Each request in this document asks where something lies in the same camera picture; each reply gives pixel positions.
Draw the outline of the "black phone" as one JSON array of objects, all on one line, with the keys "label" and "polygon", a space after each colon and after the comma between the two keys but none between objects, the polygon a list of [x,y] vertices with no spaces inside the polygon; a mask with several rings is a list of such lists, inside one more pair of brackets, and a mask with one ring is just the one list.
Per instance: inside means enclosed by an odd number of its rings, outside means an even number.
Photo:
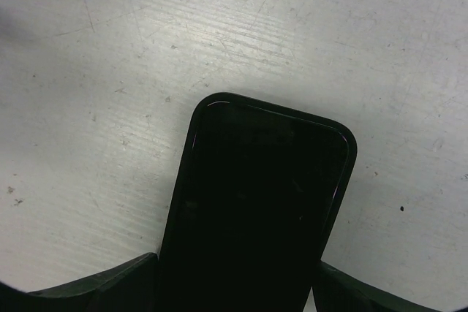
[{"label": "black phone", "polygon": [[302,311],[357,157],[343,124],[232,93],[193,112],[158,311]]}]

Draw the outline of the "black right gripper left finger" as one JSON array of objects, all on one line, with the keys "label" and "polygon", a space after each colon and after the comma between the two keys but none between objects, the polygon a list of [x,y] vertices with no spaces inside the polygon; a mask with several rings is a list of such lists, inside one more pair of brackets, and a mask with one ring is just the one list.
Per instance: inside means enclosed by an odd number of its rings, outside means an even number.
[{"label": "black right gripper left finger", "polygon": [[27,294],[28,311],[152,311],[158,256],[147,253],[112,269]]}]

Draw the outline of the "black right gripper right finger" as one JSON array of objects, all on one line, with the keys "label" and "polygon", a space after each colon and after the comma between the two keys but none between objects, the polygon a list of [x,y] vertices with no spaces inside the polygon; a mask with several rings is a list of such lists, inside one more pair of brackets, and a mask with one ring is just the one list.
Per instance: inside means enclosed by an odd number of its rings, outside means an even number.
[{"label": "black right gripper right finger", "polygon": [[318,311],[430,311],[396,295],[375,288],[321,262],[312,284]]}]

